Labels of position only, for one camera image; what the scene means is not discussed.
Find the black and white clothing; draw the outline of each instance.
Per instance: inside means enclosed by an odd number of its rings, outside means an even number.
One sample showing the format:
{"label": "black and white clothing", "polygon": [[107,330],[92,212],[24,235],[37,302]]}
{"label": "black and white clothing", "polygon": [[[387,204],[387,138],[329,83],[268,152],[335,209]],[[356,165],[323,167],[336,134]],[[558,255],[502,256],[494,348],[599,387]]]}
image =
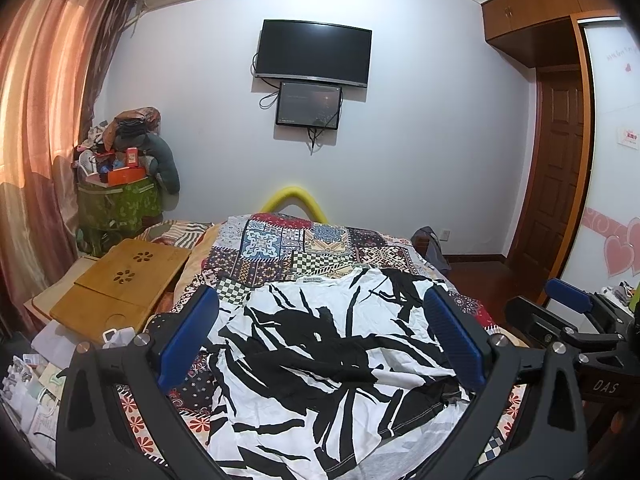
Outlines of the black and white clothing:
{"label": "black and white clothing", "polygon": [[210,455],[229,475],[334,479],[461,399],[424,317],[431,286],[357,269],[254,290],[210,335]]}

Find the monitor screen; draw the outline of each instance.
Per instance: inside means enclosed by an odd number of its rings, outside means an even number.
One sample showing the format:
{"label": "monitor screen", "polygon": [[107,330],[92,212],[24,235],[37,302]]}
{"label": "monitor screen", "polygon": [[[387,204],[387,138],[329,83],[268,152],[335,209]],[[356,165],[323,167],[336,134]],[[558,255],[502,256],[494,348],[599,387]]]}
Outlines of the monitor screen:
{"label": "monitor screen", "polygon": [[264,20],[255,75],[366,87],[370,54],[370,30]]}
{"label": "monitor screen", "polygon": [[337,130],[342,88],[312,83],[282,82],[276,124]]}

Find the metal bolt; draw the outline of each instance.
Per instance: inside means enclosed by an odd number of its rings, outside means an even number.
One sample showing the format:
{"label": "metal bolt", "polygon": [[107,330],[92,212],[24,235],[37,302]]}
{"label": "metal bolt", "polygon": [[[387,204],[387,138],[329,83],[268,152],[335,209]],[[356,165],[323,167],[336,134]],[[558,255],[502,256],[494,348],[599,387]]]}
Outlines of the metal bolt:
{"label": "metal bolt", "polygon": [[135,338],[133,338],[133,344],[135,346],[146,346],[149,344],[149,341],[151,341],[151,337],[146,332],[138,334],[137,336],[135,336]]}
{"label": "metal bolt", "polygon": [[564,354],[566,352],[566,346],[564,346],[561,342],[556,341],[551,345],[551,348],[556,354]]}
{"label": "metal bolt", "polygon": [[490,341],[494,346],[507,346],[509,344],[509,338],[504,334],[493,334],[490,337]]}
{"label": "metal bolt", "polygon": [[76,351],[79,354],[86,354],[90,348],[91,348],[91,343],[89,343],[88,341],[83,341],[76,345]]}

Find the blue clamp pad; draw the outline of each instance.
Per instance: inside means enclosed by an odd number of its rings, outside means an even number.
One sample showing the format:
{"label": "blue clamp pad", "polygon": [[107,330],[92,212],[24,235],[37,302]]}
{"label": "blue clamp pad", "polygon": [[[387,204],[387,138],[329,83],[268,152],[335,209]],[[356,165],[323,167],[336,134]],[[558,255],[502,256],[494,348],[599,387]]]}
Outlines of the blue clamp pad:
{"label": "blue clamp pad", "polygon": [[184,382],[187,371],[218,318],[220,300],[215,288],[207,287],[191,313],[160,355],[158,388],[167,395]]}
{"label": "blue clamp pad", "polygon": [[[438,338],[451,367],[456,372],[460,384],[473,392],[481,392],[486,385],[484,376],[486,359],[472,336],[484,338],[486,344],[487,334],[473,318],[470,318],[470,322],[475,323],[477,327],[470,327],[469,323],[461,318],[461,316],[468,316],[468,314],[464,314],[449,299],[447,293],[444,290],[440,292],[439,289],[438,286],[432,286],[425,292],[424,315],[429,327]],[[475,333],[470,335],[468,329]]]}
{"label": "blue clamp pad", "polygon": [[591,298],[586,292],[557,278],[546,282],[545,292],[552,300],[562,303],[579,314],[591,312],[593,307]]}

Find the heart sticker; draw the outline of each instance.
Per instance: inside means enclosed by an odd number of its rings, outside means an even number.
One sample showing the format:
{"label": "heart sticker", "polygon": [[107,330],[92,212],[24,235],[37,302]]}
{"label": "heart sticker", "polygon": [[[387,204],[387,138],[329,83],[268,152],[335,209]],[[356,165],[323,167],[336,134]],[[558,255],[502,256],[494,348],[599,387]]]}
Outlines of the heart sticker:
{"label": "heart sticker", "polygon": [[636,257],[632,264],[634,276],[640,274],[640,218],[633,218],[626,229],[626,241],[634,248]]}
{"label": "heart sticker", "polygon": [[634,248],[622,243],[617,236],[610,236],[604,242],[604,261],[609,277],[629,270],[636,259]]}

